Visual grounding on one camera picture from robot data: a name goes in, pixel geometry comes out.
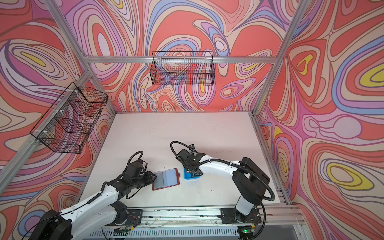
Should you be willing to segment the dark credit card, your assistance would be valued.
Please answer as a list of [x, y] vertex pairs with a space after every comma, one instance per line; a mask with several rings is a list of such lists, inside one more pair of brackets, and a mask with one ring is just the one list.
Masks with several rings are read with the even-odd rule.
[[156, 179], [154, 181], [154, 189], [162, 189], [165, 187], [165, 175], [164, 172], [156, 173]]

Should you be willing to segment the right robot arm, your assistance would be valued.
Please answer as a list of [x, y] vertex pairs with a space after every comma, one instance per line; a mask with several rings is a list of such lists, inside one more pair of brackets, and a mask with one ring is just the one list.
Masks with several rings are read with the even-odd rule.
[[250, 158], [240, 161], [226, 161], [213, 158], [179, 141], [170, 143], [172, 153], [183, 165], [184, 170], [192, 177], [212, 174], [231, 179], [240, 197], [233, 208], [222, 208], [218, 217], [223, 224], [259, 224], [262, 222], [258, 206], [263, 206], [263, 200], [272, 202], [276, 196], [269, 186], [270, 178]]

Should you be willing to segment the red leather card holder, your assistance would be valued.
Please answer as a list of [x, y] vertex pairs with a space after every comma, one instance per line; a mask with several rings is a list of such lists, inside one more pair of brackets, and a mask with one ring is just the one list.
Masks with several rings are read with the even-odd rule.
[[[164, 172], [164, 175], [165, 175], [165, 187], [162, 189], [178, 186], [180, 184], [180, 174], [177, 168], [159, 171], [159, 172]], [[153, 191], [156, 191], [156, 189], [154, 189], [154, 182], [152, 183], [152, 189]]]

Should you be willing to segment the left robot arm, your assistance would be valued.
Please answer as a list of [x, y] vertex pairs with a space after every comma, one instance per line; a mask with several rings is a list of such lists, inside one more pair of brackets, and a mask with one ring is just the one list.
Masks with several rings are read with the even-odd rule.
[[147, 170], [142, 160], [142, 151], [134, 153], [123, 172], [91, 197], [59, 212], [50, 210], [31, 227], [31, 240], [82, 240], [108, 224], [123, 224], [127, 218], [127, 207], [121, 202], [132, 190], [151, 185], [156, 175]]

